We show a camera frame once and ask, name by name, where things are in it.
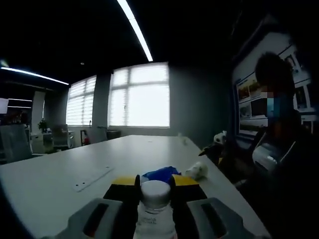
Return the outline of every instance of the gray wall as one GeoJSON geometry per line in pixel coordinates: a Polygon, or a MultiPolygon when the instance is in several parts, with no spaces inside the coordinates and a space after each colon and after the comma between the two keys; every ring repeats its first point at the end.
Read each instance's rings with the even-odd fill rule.
{"type": "MultiPolygon", "coordinates": [[[[93,102],[93,126],[107,125],[110,74],[98,75],[93,102]]],[[[230,79],[199,67],[169,67],[170,128],[121,128],[122,135],[177,135],[189,137],[197,146],[212,142],[216,133],[226,130],[229,119],[230,79]]],[[[49,123],[65,123],[67,92],[46,99],[45,112],[49,123]]],[[[76,146],[80,146],[79,130],[76,146]]]]}

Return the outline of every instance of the potted plant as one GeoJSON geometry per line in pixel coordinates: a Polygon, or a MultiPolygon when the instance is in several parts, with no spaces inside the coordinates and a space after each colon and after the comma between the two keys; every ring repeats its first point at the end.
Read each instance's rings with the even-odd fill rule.
{"type": "Polygon", "coordinates": [[[42,131],[42,133],[46,133],[48,127],[44,119],[42,119],[40,123],[38,123],[38,128],[42,131]]]}

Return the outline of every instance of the blue glove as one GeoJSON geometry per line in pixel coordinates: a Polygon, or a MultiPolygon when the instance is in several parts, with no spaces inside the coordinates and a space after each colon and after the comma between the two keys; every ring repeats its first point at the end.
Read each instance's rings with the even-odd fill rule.
{"type": "Polygon", "coordinates": [[[168,183],[172,174],[180,175],[181,173],[179,173],[176,168],[170,166],[155,170],[153,172],[148,172],[144,174],[143,177],[148,178],[149,180],[158,180],[168,183]]]}

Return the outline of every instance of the person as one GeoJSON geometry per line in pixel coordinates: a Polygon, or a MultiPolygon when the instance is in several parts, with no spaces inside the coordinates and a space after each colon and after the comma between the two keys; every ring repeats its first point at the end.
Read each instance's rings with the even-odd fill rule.
{"type": "Polygon", "coordinates": [[[294,145],[294,153],[270,177],[254,165],[248,183],[239,191],[274,237],[304,233],[306,225],[301,218],[307,215],[307,209],[311,210],[310,205],[315,205],[311,203],[314,191],[309,187],[315,185],[318,139],[302,125],[301,116],[294,109],[291,66],[275,53],[266,52],[258,59],[255,74],[261,97],[267,102],[268,126],[259,130],[242,155],[254,165],[252,154],[261,139],[286,151],[294,145]]]}

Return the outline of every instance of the white conference table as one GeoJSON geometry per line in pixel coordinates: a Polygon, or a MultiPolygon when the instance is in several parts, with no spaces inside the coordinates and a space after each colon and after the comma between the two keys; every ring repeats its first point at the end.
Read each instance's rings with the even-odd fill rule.
{"type": "Polygon", "coordinates": [[[194,163],[208,166],[200,186],[237,212],[256,236],[269,236],[264,225],[237,189],[199,148],[179,137],[130,135],[0,166],[0,180],[17,216],[37,238],[53,236],[68,218],[94,198],[102,198],[119,176],[136,176],[165,166],[184,173],[194,163]],[[114,169],[81,192],[72,185],[88,172],[109,165],[114,169]]]}

